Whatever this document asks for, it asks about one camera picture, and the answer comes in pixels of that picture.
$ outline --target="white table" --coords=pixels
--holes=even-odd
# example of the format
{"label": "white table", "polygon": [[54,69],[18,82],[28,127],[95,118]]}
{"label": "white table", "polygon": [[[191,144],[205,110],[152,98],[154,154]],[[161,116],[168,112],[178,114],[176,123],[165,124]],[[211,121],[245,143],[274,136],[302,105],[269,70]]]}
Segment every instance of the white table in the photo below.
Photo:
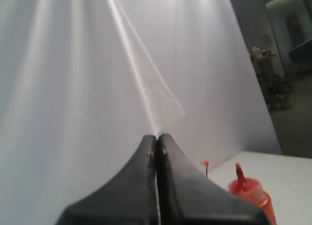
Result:
{"label": "white table", "polygon": [[227,189],[236,178],[235,163],[270,194],[278,225],[312,224],[312,159],[242,152],[209,172],[209,178]]}

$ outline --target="white backdrop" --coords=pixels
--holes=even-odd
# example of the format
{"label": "white backdrop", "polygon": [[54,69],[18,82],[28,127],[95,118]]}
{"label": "white backdrop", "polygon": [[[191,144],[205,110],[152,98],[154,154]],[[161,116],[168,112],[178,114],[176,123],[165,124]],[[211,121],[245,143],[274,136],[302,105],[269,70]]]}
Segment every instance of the white backdrop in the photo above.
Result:
{"label": "white backdrop", "polygon": [[280,152],[229,0],[0,0],[0,65],[3,225],[53,224],[144,134],[199,168]]}

